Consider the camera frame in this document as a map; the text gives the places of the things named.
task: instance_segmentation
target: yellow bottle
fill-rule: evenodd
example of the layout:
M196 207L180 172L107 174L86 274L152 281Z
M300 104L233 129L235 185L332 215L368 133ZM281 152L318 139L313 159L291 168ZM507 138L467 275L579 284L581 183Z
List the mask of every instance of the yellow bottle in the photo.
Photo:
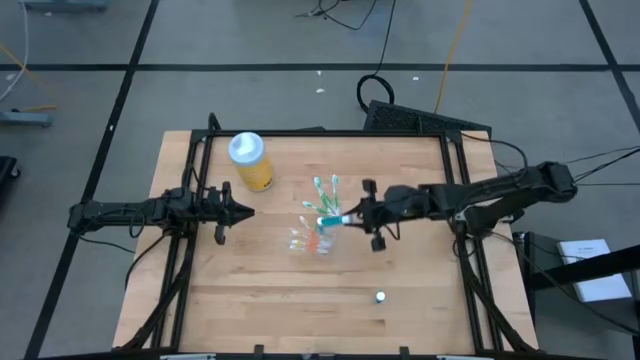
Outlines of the yellow bottle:
M258 134L243 132L234 136L229 143L229 156L249 190L264 191L273 184L273 167Z

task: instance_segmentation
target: yellow cable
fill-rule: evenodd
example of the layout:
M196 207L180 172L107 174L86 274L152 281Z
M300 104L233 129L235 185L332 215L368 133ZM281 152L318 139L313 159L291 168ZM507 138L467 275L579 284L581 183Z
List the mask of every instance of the yellow cable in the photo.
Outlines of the yellow cable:
M22 63L22 61L20 61L20 59L18 59L15 55L13 55L11 50L9 50L2 43L0 43L0 50L2 50L2 52L4 52L14 63L16 63L18 66L20 66L20 68L22 68L22 70L24 70L24 73L27 74L27 76L29 78L31 78L31 80L33 80L36 83L40 84L42 86L42 88L47 92L47 94L51 98L56 99L56 96L53 93L53 91L51 91L51 89L49 88L49 85L47 85L47 83L45 83L37 75L35 75L31 71L29 71L29 69L27 69L27 67ZM57 108L58 108L58 105L54 104L54 105L43 105L43 106L30 107L30 108L23 109L22 111L26 112L26 111L52 110L52 109L57 109Z
M462 20L460 20L460 25L458 25L458 30L456 31L456 36L453 38L453 43L451 43L451 48L449 49L449 55L447 56L447 62L444 63L444 71L442 72L442 79L440 79L440 90L438 91L438 100L436 100L436 108L433 110L434 114L438 113L438 108L440 107L440 101L442 100L442 95L444 94L444 88L447 84L447 72L449 71L449 64L453 59L453 52L456 50L456 45L458 45L458 39L460 38L460 33L464 26L467 23L467 19L469 18L469 13L471 13L471 0L467 0L464 5L464 15L462 15Z

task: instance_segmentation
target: gray floor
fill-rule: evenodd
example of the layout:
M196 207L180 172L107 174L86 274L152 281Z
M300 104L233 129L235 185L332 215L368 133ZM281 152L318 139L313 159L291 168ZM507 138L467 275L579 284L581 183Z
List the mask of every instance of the gray floor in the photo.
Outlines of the gray floor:
M141 63L371 63L384 40L391 2L381 0L359 32L320 18L294 18L313 7L296 0L162 0ZM368 1L337 13L357 23ZM640 63L634 0L591 1L620 63ZM32 63L129 61L148 0L113 0L102 14L31 14ZM463 0L400 1L387 61L444 61ZM0 4L0 41L22 56L21 12ZM10 60L0 56L0 63ZM456 53L457 63L604 64L577 1L475 2ZM360 129L364 114L355 84L366 72L138 72L124 106L96 199L144 198L164 131L202 128L214 111L222 126L242 128ZM9 73L0 73L5 82ZM24 354L67 231L67 209L78 201L118 94L121 72L40 72L58 94L49 129L0 128L0 154L19 158L23 176L0 212L0 359ZM431 111L441 73L382 72L397 103ZM625 77L640 93L640 73ZM316 93L322 88L324 93ZM366 98L386 99L374 85ZM23 79L2 110L50 103ZM569 160L636 145L640 135L608 72L452 72L441 113L493 127L494 137L523 148L531 163ZM518 164L508 149L498 159ZM575 173L600 163L576 164ZM598 173L592 182L640 181L640 157ZM565 205L539 205L515 226L556 238L606 238L612 249L638 243L640 187L581 188ZM124 231L102 230L98 240L129 248ZM109 349L132 256L81 243L54 315L42 355ZM542 349L567 355L631 359L630 337L576 315L560 295L541 293L537 331Z

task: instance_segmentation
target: wooden tabletop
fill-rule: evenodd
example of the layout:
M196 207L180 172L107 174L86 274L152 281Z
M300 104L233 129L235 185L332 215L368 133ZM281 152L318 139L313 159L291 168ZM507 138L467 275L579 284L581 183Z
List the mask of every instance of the wooden tabletop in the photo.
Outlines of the wooden tabletop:
M189 132L165 133L151 196L180 184L189 137ZM243 187L227 153L229 140L213 141L207 186L230 181L234 199L255 208L256 215L228 229L224 246L213 239L215 224L200 225L181 351L252 352L263 344L267 353L397 354L399 346L412 354L473 353L454 236L445 222L402 223L402 239L386 236L387 250L379 253L371 252L370 236L350 228L338 230L326 256L288 248L299 216L315 219L301 204L317 202L313 176L339 176L344 209L363 196L365 178L377 181L380 197L390 185L444 183L437 140L265 138L276 177L262 193ZM465 138L464 148L471 181L496 176L488 143ZM455 150L450 151L459 181ZM496 231L510 234L506 225ZM159 234L145 230L137 254ZM165 240L132 273L114 345L129 340L156 305L168 245ZM497 237L487 238L484 246L496 304L523 339L537 346L513 246ZM378 290L387 295L381 304L374 301ZM478 304L485 347L491 348ZM165 343L172 320L173 308Z

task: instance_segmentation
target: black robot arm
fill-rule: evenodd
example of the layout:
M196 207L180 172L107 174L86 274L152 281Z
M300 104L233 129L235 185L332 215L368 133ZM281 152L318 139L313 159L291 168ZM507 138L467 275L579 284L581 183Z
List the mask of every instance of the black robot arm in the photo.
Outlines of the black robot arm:
M210 188L201 201L197 201L189 189L181 187L138 203L89 200L72 206L69 211L67 226L78 235L104 226L154 225L175 229L192 221L216 222L215 240L220 245L225 242L225 226L231 227L255 214L252 208L233 200L229 182L222 184L222 190Z
M390 186L384 201L376 200L376 183L364 180L367 196L346 214L355 215L347 226L374 234L374 251L386 248L380 228L415 219L449 220L466 223L470 235L489 233L497 222L509 216L521 216L523 209L537 202L562 203L571 200L577 187L566 165L544 162L516 173L469 185L424 184L418 188ZM479 203L499 199L489 205Z

